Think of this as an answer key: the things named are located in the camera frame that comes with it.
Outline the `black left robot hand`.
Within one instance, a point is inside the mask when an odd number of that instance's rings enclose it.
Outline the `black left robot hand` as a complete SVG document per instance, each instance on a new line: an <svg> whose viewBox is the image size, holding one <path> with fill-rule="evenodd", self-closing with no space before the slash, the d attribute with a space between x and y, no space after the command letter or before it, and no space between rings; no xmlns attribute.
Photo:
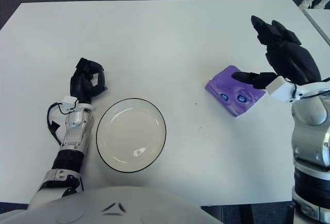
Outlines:
<svg viewBox="0 0 330 224"><path fill-rule="evenodd" d="M107 90L103 67L94 61L81 58L70 80L70 95L79 103L90 104L92 98Z"/></svg>

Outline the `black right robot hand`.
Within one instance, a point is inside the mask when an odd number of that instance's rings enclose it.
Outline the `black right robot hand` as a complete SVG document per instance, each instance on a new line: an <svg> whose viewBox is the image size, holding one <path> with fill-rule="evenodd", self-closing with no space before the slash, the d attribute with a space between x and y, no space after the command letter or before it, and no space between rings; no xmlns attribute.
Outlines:
<svg viewBox="0 0 330 224"><path fill-rule="evenodd" d="M321 81L313 57L301 46L294 32L276 20L268 24L253 15L251 22L258 33L259 42L267 47L266 59L275 72L235 72L232 74L233 79L253 85L255 89L265 89L278 76L299 86Z"/></svg>

